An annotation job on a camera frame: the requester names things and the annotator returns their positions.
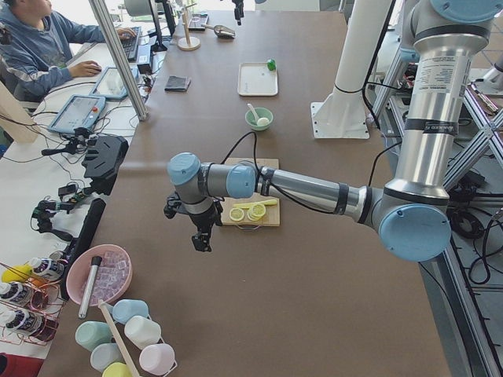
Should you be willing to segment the white ceramic spoon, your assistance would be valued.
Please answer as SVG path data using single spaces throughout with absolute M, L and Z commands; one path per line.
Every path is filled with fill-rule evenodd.
M 257 126 L 258 126 L 258 124 L 259 124 L 259 123 L 258 123 L 258 121 L 259 121 L 259 119 L 260 119 L 260 118 L 259 118 L 259 116 L 258 116 L 258 113 L 256 112 L 256 110 L 255 110 L 255 108 L 253 107 L 253 105 L 252 105 L 252 104 L 247 103 L 247 106 L 248 106 L 248 108 L 249 108 L 250 112 L 252 113 L 252 115 L 253 115 L 253 117 L 254 117 L 255 125 L 257 125 Z

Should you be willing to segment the white steamed bun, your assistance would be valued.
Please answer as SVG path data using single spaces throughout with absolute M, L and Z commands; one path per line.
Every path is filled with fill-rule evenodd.
M 269 124 L 270 124 L 270 121 L 268 120 L 268 118 L 265 118 L 265 117 L 259 118 L 256 121 L 256 125 L 259 127 L 265 127 L 265 126 L 268 126 Z

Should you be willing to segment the light green bowl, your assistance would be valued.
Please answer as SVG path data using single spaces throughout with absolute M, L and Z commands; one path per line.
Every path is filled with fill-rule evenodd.
M 267 130 L 274 120 L 273 113 L 267 108 L 256 107 L 255 110 L 258 113 L 259 118 L 262 118 L 262 117 L 268 118 L 268 120 L 270 121 L 270 124 L 265 127 L 259 127 L 259 126 L 255 125 L 254 117 L 249 109 L 246 111 L 245 116 L 244 116 L 246 123 L 251 127 L 252 130 L 255 130 L 255 131 Z

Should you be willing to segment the metal scoop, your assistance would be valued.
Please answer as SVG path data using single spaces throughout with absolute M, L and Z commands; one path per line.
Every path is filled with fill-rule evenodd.
M 219 25 L 209 25 L 209 24 L 201 24 L 205 29 L 212 30 L 218 38 L 224 39 L 234 39 L 236 37 L 236 32 L 233 29 L 230 29 L 221 24 Z

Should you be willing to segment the lower lemon slice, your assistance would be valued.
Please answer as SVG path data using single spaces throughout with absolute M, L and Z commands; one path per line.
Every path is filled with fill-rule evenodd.
M 239 222 L 244 219 L 244 210 L 239 207 L 233 207 L 229 211 L 229 218 L 232 221 Z

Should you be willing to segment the lemon slice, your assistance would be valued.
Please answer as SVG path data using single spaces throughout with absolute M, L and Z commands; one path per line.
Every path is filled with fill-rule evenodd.
M 264 206 L 253 206 L 248 209 L 247 216 L 251 221 L 258 221 L 263 218 L 266 214 L 266 207 Z
M 229 211 L 229 218 L 232 221 L 239 222 L 244 219 L 244 210 L 239 207 L 233 207 Z

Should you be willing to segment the wooden mug tree stand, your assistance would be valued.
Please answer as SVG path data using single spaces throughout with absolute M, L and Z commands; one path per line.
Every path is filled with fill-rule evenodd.
M 176 1 L 176 3 L 179 7 L 179 20 L 184 32 L 184 36 L 178 40 L 178 48 L 182 51 L 194 51 L 200 48 L 200 40 L 192 36 L 189 30 L 189 24 L 193 15 L 193 12 L 189 8 L 192 4 L 186 5 L 184 1 Z

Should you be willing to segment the green lime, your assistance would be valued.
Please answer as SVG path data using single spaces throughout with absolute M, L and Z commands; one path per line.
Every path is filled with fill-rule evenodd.
M 276 70 L 276 62 L 274 59 L 269 59 L 266 62 L 266 66 L 270 71 L 275 71 Z

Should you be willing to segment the wooden cutting board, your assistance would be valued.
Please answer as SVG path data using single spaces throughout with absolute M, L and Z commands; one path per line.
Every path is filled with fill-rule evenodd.
M 235 165 L 238 163 L 243 163 L 244 161 L 249 161 L 253 165 L 252 157 L 237 157 L 237 158 L 228 158 L 225 162 L 226 165 Z M 257 159 L 258 166 L 268 166 L 274 169 L 278 169 L 280 167 L 279 159 Z M 233 199 L 233 198 L 225 198 L 225 201 L 221 202 L 223 212 L 222 212 L 222 224 L 223 225 L 238 225 L 241 227 L 257 227 L 257 226 L 268 226 L 274 227 L 280 225 L 280 200 L 277 199 L 277 203 L 275 205 L 266 205 L 266 213 L 263 217 L 261 217 L 258 221 L 251 221 L 248 216 L 248 209 L 244 209 L 244 218 L 240 221 L 234 221 L 231 219 L 229 213 L 232 210 L 235 204 L 242 203 L 254 203 L 269 199 L 277 199 L 272 196 L 261 196 L 258 193 L 254 193 L 250 198 L 244 199 Z

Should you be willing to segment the cream rabbit tray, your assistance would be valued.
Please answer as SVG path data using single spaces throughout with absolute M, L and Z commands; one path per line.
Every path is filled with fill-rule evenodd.
M 278 94 L 277 70 L 270 70 L 265 62 L 239 65 L 237 93 L 242 97 L 273 97 Z

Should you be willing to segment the folded grey cloth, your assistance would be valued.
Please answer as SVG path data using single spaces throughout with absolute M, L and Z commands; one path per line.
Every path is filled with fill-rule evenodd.
M 192 79 L 186 76 L 170 75 L 164 87 L 167 92 L 185 92 L 188 90 Z

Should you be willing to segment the teach pendant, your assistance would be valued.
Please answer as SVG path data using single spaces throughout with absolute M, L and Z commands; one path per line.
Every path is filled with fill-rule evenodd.
M 127 89 L 115 67 L 106 67 L 95 82 L 90 95 L 101 96 L 110 101 L 121 101 L 127 97 Z
M 105 105 L 106 99 L 102 96 L 72 95 L 47 130 L 58 134 L 74 134 L 78 128 L 91 131 Z

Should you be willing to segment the lower teach pendant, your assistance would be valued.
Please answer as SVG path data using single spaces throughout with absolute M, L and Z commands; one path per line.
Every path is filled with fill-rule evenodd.
M 102 96 L 72 95 L 47 130 L 58 134 L 74 134 L 78 128 L 91 131 L 105 105 L 106 99 Z

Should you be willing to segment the seated person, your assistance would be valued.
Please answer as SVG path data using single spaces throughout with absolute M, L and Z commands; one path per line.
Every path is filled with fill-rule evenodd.
M 70 45 L 104 43 L 101 29 L 69 20 L 50 1 L 4 1 L 1 23 L 11 35 L 11 43 L 1 46 L 2 75 L 18 100 L 39 102 L 66 82 L 101 73 L 93 60 L 68 66 Z

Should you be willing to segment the aluminium frame post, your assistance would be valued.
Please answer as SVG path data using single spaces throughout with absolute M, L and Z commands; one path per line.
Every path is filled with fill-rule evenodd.
M 135 113 L 140 121 L 148 118 L 149 114 L 139 93 L 136 80 L 130 70 L 130 65 L 127 60 L 126 54 L 123 51 L 119 35 L 114 27 L 112 18 L 108 13 L 105 1 L 103 0 L 89 0 L 90 7 L 94 13 L 95 19 L 103 33 L 105 42 L 108 46 L 109 52 L 112 56 L 113 62 L 119 72 L 123 84 L 126 88 L 128 97 L 135 110 Z

